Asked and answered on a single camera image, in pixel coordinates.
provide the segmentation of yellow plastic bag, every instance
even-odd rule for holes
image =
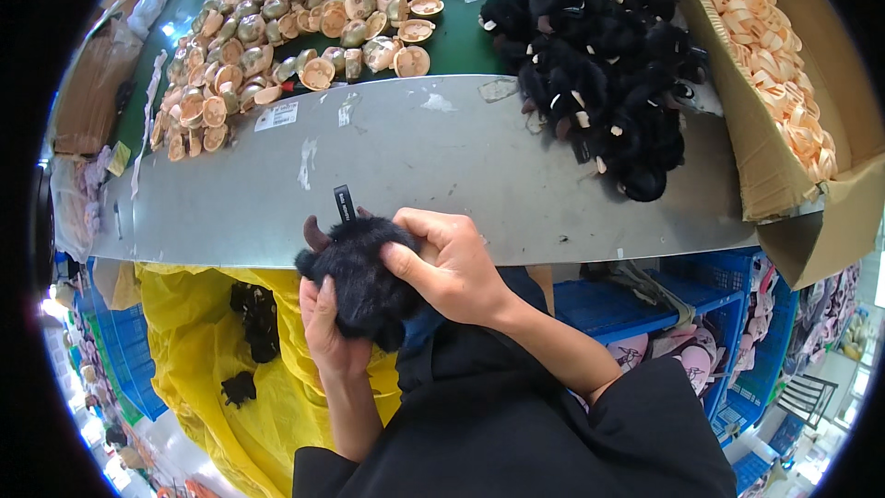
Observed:
[[[294,270],[244,270],[138,263],[157,395],[184,432],[230,482],[249,496],[290,496],[297,448],[333,448],[326,399],[304,342]],[[231,311],[236,280],[273,292],[281,355],[256,364]],[[395,355],[375,348],[369,376],[387,424],[399,407]],[[225,406],[221,382],[254,373],[258,398]]]

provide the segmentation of fingernail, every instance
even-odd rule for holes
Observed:
[[[326,275],[326,277],[323,278],[323,286],[321,286],[319,288],[319,293],[326,294],[326,295],[332,293],[332,277],[331,276]]]
[[[381,257],[382,260],[387,260],[390,258],[390,255],[393,253],[393,243],[386,242],[382,245]]]

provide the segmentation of cardboard flap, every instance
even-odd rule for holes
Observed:
[[[885,208],[885,157],[824,186],[824,211],[757,228],[759,244],[794,290],[827,278],[868,254]]]
[[[716,89],[741,180],[744,221],[758,221],[817,196],[817,187],[793,155],[756,90],[738,68],[710,0],[681,0],[691,36],[710,55]]]

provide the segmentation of black sleeve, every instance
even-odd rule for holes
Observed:
[[[295,450],[292,473],[293,498],[338,496],[360,464],[327,448],[313,446]]]
[[[658,496],[735,496],[735,472],[680,362],[627,371],[588,416],[608,463]]]

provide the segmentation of forearm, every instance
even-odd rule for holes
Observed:
[[[563,385],[593,403],[620,377],[620,366],[603,345],[513,298],[491,328],[518,342]]]
[[[332,439],[339,455],[353,462],[366,459],[384,426],[365,374],[342,379],[323,377]]]

